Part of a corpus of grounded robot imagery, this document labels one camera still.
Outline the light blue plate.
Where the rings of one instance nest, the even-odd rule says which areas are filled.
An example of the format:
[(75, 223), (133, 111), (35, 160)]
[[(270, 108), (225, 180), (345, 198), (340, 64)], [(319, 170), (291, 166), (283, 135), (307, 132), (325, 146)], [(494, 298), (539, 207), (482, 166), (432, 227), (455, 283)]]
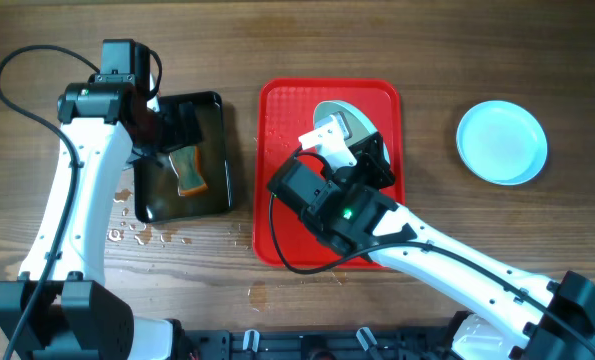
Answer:
[(377, 132), (375, 125), (363, 112), (354, 105), (341, 100), (323, 101), (316, 106), (313, 114), (314, 129), (317, 121), (338, 111), (344, 114), (352, 131), (350, 139), (346, 141), (349, 149), (352, 145)]
[(548, 158), (548, 141), (537, 119), (502, 100), (481, 102), (462, 116), (455, 135), (458, 154), (477, 177), (516, 186), (536, 178)]

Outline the green orange sponge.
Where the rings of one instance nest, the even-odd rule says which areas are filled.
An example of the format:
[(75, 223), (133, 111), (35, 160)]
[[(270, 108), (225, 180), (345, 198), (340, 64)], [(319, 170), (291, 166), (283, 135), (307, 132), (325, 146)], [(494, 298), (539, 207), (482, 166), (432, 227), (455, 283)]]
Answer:
[(178, 193), (190, 197), (208, 189), (201, 174), (201, 155), (197, 146), (187, 146), (169, 154), (172, 168), (178, 178)]

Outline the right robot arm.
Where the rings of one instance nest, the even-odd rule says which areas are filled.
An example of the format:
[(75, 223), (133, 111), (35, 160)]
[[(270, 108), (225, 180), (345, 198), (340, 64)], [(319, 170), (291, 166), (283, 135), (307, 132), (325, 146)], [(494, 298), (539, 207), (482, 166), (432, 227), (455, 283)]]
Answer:
[(429, 226), (383, 194), (395, 182), (383, 140), (349, 146), (335, 166), (321, 145), (300, 145), (267, 188), (339, 266), (363, 258), (413, 276), (466, 307), (450, 351), (461, 359), (595, 359), (595, 284), (560, 281), (501, 263)]

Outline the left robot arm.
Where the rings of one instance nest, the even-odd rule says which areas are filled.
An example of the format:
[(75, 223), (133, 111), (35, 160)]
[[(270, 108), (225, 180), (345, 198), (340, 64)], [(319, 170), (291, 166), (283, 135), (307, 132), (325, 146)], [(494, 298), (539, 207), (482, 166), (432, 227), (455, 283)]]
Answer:
[(4, 356), (22, 359), (195, 359), (176, 320), (134, 316), (105, 288), (104, 235), (133, 141), (121, 122), (75, 117), (38, 235), (15, 281), (0, 281)]

